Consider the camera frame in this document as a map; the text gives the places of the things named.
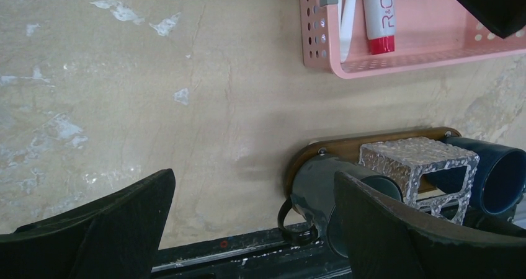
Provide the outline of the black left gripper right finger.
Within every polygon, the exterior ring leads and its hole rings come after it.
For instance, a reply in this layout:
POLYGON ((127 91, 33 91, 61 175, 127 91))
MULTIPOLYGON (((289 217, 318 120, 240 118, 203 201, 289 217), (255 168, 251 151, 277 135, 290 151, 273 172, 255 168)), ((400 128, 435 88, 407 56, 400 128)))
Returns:
POLYGON ((454 224, 344 172, 334 196, 354 278, 525 277, 525 229, 496 216, 470 210, 454 224))

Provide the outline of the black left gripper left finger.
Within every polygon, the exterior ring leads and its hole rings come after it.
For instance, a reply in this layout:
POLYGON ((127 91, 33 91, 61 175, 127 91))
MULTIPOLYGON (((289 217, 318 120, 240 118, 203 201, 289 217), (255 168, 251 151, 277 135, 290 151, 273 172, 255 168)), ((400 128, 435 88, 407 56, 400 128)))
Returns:
POLYGON ((176 189, 171 169, 1 236, 2 278, 149 278, 176 189))

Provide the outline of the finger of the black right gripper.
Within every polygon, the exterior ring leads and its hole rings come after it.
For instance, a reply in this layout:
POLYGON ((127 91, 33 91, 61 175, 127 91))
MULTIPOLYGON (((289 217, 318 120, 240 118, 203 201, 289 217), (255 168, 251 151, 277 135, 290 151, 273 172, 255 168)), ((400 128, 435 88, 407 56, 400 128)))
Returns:
POLYGON ((457 0, 490 32, 507 38, 525 27, 525 0, 457 0))

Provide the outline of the pink plastic basket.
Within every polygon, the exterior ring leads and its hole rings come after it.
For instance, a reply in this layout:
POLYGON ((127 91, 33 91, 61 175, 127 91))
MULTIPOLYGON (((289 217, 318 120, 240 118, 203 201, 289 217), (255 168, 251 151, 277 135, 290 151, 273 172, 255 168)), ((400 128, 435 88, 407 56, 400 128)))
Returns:
POLYGON ((356 1, 350 52, 340 63, 338 6, 299 0, 303 62, 354 79, 485 60, 525 52, 525 30, 505 39, 490 32, 456 0, 394 0, 395 51, 372 55, 363 0, 356 1))

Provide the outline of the clear glass toothbrush holder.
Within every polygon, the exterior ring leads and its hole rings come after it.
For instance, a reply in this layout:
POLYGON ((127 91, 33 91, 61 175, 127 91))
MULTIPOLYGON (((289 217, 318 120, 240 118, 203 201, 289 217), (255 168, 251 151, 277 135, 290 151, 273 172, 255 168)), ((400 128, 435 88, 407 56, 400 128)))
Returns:
POLYGON ((360 147, 359 164, 393 179, 410 207, 461 225, 466 215, 479 156, 467 149, 426 137, 366 143, 360 147), (443 195, 421 198, 423 175, 460 169, 460 187, 443 195))

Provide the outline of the dark grey mug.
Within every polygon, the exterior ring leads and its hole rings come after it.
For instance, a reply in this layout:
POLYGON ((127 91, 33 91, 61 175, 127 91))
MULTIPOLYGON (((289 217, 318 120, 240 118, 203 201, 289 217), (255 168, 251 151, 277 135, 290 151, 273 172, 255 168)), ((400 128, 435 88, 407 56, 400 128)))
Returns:
POLYGON ((347 258, 334 198, 336 172, 345 172, 395 200, 403 199, 400 187, 389 177, 332 154, 317 155, 304 163, 294 177, 292 192, 278 214, 278 227, 283 238, 293 246, 323 239, 334 253, 347 258), (310 225, 308 229, 293 231, 284 226, 285 217, 293 208, 310 225))

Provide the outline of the oval wooden tray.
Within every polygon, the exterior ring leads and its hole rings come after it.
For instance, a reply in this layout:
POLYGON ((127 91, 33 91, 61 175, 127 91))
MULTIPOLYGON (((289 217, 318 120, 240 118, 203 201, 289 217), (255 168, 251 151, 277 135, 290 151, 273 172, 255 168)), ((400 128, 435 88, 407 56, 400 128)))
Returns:
POLYGON ((432 128, 407 128, 398 130, 374 131, 369 133, 359 133, 354 135, 344 135, 334 138, 323 138, 313 143, 307 144, 303 148, 293 153, 285 168, 282 178, 283 194, 288 197, 292 192, 293 180, 300 167, 308 160, 316 157, 320 149, 324 149, 328 154, 333 154, 346 161, 358 162, 360 147, 366 143, 377 141, 403 140, 413 137, 426 137, 432 140, 441 140, 447 136, 461 136, 461 133, 450 127, 432 128))

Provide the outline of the red capped toothpaste tube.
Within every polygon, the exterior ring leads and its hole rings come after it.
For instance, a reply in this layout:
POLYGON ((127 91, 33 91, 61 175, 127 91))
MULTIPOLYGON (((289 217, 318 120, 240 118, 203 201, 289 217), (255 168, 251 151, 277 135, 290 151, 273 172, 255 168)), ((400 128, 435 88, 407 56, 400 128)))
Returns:
POLYGON ((363 9, 370 53, 395 51, 395 0, 363 0, 363 9))

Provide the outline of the dark blue mug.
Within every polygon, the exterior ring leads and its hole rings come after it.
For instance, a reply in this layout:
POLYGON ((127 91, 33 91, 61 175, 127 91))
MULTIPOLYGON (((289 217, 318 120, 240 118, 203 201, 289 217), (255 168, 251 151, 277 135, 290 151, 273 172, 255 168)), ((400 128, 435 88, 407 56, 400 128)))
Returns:
POLYGON ((424 150, 449 153, 454 147, 472 151, 479 157, 470 206, 487 215, 499 215, 517 203, 525 188, 524 150, 458 136, 432 139, 424 150))

